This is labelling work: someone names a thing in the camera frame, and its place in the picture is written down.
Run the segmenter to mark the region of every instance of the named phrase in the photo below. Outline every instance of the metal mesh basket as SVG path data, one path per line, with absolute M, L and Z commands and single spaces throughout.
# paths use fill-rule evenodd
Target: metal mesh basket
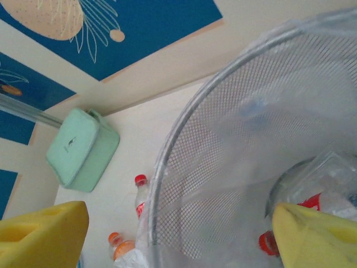
M 153 267 L 170 262 L 160 246 L 191 267 L 212 264 L 232 242 L 242 267 L 263 267 L 254 260 L 263 258 L 257 241 L 277 177 L 326 147 L 357 153 L 356 88 L 356 9 L 285 24 L 206 83 L 157 162 Z

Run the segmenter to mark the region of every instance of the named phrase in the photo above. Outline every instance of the red bottle label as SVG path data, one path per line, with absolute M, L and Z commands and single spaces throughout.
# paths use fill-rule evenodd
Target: red bottle label
M 309 199 L 306 199 L 304 202 L 299 203 L 298 205 L 301 205 L 306 208 L 313 208 L 317 211 L 320 211 L 320 194 L 316 194 Z
M 144 210 L 144 205 L 145 205 L 145 203 L 141 203 L 141 204 L 138 205 L 138 207 L 136 208 L 136 214 L 138 214 L 138 218 L 140 218 L 141 213 L 142 213 L 143 210 Z

